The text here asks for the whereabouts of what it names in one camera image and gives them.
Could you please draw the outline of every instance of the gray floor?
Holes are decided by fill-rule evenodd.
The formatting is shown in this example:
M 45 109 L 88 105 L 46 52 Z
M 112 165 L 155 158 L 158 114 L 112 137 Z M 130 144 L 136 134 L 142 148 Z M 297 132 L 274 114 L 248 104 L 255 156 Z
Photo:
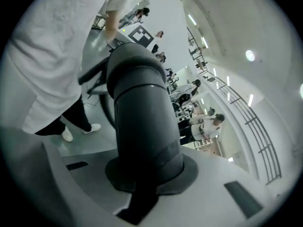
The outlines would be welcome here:
M 109 55 L 109 48 L 105 48 L 105 45 L 105 38 L 101 31 L 91 30 L 83 50 L 82 74 Z M 82 98 L 89 122 L 100 123 L 102 128 L 100 131 L 84 135 L 79 128 L 62 118 L 62 121 L 73 134 L 74 140 L 68 143 L 63 140 L 62 136 L 51 136 L 51 141 L 58 147 L 63 157 L 116 148 L 116 132 L 107 121 L 101 109 L 98 96 L 91 96 L 89 98 L 89 95 L 86 93 L 87 89 L 96 80 L 97 77 L 82 86 Z

